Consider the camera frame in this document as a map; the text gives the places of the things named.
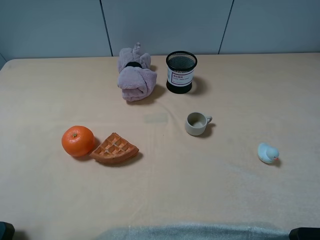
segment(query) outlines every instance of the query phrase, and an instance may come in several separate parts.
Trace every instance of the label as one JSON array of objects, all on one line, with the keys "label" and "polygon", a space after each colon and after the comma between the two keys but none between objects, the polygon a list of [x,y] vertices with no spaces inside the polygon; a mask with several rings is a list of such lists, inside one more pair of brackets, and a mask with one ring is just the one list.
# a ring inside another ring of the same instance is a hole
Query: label
[{"label": "label", "polygon": [[168,82],[177,87],[187,86],[192,82],[194,70],[188,72],[176,72],[168,68]]}]

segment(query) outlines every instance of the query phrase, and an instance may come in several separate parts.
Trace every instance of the waffle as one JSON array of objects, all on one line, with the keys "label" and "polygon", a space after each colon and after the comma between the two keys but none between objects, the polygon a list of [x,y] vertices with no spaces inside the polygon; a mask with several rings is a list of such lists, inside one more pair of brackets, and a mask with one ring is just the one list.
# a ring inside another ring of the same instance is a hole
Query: waffle
[{"label": "waffle", "polygon": [[120,164],[135,156],[139,149],[113,132],[91,154],[97,162]]}]

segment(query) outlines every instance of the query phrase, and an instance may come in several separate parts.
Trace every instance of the beige table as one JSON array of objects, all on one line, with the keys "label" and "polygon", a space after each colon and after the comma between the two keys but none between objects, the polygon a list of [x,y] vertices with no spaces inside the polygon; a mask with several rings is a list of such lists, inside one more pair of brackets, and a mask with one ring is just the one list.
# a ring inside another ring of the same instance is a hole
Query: beige table
[{"label": "beige table", "polygon": [[[194,88],[158,85],[126,103],[117,58],[17,59],[0,71],[0,221],[31,240],[87,240],[119,226],[180,222],[320,223],[320,54],[199,55]],[[188,113],[213,116],[202,137]],[[76,160],[61,146],[73,125],[139,147],[128,165]],[[281,164],[257,157],[260,142]]]}]

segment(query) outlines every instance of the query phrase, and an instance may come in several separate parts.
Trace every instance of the mug handle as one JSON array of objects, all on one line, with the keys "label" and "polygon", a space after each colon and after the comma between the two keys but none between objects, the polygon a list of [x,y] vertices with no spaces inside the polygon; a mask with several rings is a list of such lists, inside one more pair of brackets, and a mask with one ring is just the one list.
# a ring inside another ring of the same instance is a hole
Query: mug handle
[{"label": "mug handle", "polygon": [[207,123],[210,123],[212,121],[212,116],[206,116],[205,118]]}]

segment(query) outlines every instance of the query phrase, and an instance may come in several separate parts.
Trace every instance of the gray cloth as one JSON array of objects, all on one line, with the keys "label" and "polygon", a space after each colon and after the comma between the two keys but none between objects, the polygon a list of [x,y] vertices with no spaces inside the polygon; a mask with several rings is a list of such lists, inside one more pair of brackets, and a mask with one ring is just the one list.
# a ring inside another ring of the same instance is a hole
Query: gray cloth
[{"label": "gray cloth", "polygon": [[184,224],[115,228],[96,240],[289,240],[289,232],[255,226]]}]

